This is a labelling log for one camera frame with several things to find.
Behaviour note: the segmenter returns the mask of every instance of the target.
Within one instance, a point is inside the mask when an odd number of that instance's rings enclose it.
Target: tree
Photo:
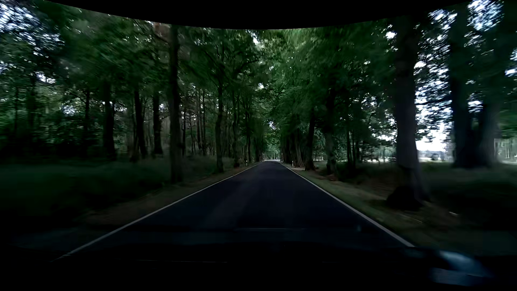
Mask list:
[[[414,16],[402,16],[393,20],[396,35],[395,58],[395,120],[397,123],[397,165],[401,169],[402,185],[387,199],[392,206],[414,209],[428,200],[422,186],[420,163],[415,143],[417,123],[415,120],[414,67],[418,59],[420,28]]]

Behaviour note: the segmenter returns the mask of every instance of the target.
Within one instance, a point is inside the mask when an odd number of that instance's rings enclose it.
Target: asphalt road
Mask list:
[[[262,162],[74,253],[155,259],[178,246],[403,244],[278,162]]]

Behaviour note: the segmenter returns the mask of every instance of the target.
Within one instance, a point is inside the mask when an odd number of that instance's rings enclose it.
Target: branch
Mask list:
[[[79,100],[82,101],[84,104],[86,104],[86,102],[81,97],[79,97],[78,95],[75,95],[73,93],[68,93],[68,95],[75,96],[75,97],[79,98]]]

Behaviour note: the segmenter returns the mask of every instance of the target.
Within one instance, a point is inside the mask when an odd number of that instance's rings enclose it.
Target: forest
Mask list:
[[[98,191],[49,206],[73,212],[78,199],[105,207],[266,159],[346,181],[392,158],[399,182],[387,201],[418,209],[431,196],[416,141],[440,127],[447,167],[515,162],[516,14],[515,1],[476,0],[340,26],[231,30],[3,2],[0,187]]]

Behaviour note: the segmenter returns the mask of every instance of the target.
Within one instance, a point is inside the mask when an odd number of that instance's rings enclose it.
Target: dirt shoulder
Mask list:
[[[86,213],[76,219],[77,224],[73,227],[19,233],[10,238],[9,244],[32,250],[66,253],[252,166],[231,169],[192,182],[168,185],[139,199]]]
[[[315,171],[292,168],[340,200],[418,246],[472,255],[517,255],[517,233],[511,230],[479,229],[436,203],[419,211],[400,211],[385,205],[386,191],[371,191],[372,185],[331,181]]]

